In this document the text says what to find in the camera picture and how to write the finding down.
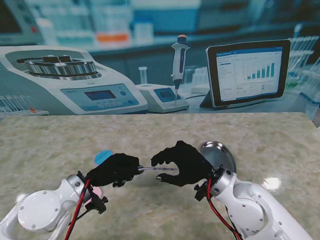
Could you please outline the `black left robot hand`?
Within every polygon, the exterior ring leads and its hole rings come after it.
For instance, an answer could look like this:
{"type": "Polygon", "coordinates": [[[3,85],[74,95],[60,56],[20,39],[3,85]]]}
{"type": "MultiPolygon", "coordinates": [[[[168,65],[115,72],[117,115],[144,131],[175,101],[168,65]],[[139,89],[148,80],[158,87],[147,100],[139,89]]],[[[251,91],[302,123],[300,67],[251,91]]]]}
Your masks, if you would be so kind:
{"type": "Polygon", "coordinates": [[[122,187],[125,182],[131,181],[140,174],[138,157],[116,153],[103,163],[90,170],[86,176],[94,187],[103,187],[117,182],[122,187]]]}

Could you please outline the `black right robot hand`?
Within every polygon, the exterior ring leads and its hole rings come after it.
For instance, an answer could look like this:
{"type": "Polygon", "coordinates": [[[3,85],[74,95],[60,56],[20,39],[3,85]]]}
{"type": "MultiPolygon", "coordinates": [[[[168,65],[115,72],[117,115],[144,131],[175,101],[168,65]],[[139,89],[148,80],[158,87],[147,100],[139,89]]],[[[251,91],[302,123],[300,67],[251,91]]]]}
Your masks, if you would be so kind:
{"type": "Polygon", "coordinates": [[[156,179],[183,187],[196,184],[203,179],[209,179],[213,174],[213,166],[192,145],[182,140],[176,142],[173,147],[167,147],[151,158],[153,167],[162,164],[174,163],[178,167],[177,175],[160,173],[156,179]]]}

